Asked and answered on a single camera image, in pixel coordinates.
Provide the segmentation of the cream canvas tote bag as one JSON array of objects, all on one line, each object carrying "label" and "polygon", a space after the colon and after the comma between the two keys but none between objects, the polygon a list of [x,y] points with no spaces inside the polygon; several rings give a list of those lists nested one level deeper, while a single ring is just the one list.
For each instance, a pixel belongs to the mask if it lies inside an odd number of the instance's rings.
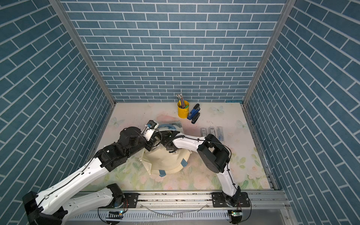
[{"label": "cream canvas tote bag", "polygon": [[175,149],[168,144],[163,146],[166,140],[172,137],[172,133],[182,133],[183,128],[180,121],[161,124],[152,137],[155,140],[150,151],[142,150],[140,161],[150,175],[164,177],[181,171],[188,164],[191,151],[186,149]]}]

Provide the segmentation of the clear compass set case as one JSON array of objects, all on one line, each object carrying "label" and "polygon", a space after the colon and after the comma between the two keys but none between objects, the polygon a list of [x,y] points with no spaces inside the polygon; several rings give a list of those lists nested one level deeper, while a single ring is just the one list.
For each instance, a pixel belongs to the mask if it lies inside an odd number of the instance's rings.
[{"label": "clear compass set case", "polygon": [[201,136],[206,137],[208,135],[207,129],[202,127],[200,128]]}]

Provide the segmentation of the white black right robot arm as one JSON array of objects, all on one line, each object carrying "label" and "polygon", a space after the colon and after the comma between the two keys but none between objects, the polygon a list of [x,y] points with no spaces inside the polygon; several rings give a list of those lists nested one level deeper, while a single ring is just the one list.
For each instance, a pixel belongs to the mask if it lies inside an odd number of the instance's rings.
[{"label": "white black right robot arm", "polygon": [[170,153],[179,149],[186,149],[199,154],[206,167],[217,175],[227,205],[239,208],[251,206],[247,193],[242,192],[240,186],[232,178],[229,166],[232,156],[231,150],[214,135],[195,137],[171,130],[161,131],[160,133],[160,143]]}]

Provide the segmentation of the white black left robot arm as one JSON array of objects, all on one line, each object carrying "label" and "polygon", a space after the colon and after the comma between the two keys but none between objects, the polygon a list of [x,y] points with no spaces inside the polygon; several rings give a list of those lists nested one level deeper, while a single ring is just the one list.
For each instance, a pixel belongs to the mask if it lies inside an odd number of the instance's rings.
[{"label": "white black left robot arm", "polygon": [[161,144],[163,135],[158,129],[128,127],[120,132],[118,141],[96,152],[84,166],[52,187],[39,193],[31,191],[22,202],[31,225],[61,225],[71,216],[95,208],[120,208],[126,212],[128,199],[117,184],[71,201],[84,187],[124,164],[142,149],[152,150]]}]

